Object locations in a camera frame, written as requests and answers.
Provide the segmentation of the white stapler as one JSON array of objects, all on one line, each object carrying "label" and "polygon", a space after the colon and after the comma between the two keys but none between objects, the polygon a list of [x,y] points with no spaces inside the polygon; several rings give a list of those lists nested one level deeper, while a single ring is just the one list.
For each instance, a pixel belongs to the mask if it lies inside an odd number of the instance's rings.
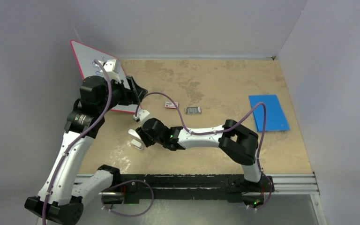
[{"label": "white stapler", "polygon": [[128,133],[129,135],[131,135],[133,139],[135,139],[135,140],[141,140],[139,134],[138,134],[135,130],[129,129],[127,133]]}]

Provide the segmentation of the staple tray with staples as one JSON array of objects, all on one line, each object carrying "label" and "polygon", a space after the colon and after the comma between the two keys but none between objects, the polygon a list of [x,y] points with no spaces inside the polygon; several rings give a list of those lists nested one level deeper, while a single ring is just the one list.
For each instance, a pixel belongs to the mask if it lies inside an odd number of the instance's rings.
[{"label": "staple tray with staples", "polygon": [[201,108],[196,106],[196,107],[187,107],[186,108],[186,114],[201,114]]}]

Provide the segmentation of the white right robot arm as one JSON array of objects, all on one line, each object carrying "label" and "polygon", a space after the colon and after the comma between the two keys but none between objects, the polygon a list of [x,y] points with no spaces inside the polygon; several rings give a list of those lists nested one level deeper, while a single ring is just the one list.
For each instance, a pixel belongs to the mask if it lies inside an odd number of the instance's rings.
[{"label": "white right robot arm", "polygon": [[263,184],[263,173],[257,160],[259,135],[234,120],[226,120],[217,127],[184,128],[167,127],[160,120],[151,118],[128,133],[133,138],[131,143],[139,149],[154,144],[171,151],[196,147],[219,148],[242,166],[247,189],[255,191]]}]

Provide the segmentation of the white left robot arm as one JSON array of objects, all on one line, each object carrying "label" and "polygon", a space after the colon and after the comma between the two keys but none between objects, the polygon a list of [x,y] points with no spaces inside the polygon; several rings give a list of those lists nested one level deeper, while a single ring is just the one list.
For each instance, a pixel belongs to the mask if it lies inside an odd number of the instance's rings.
[{"label": "white left robot arm", "polygon": [[25,209],[42,218],[61,225],[75,225],[84,207],[99,192],[123,189],[120,170],[102,165],[85,182],[74,182],[86,152],[104,124],[104,115],[117,105],[138,104],[147,90],[137,85],[131,76],[126,88],[122,82],[107,81],[97,75],[85,78],[80,86],[80,97],[67,116],[61,149],[52,171],[36,196],[28,197]]}]

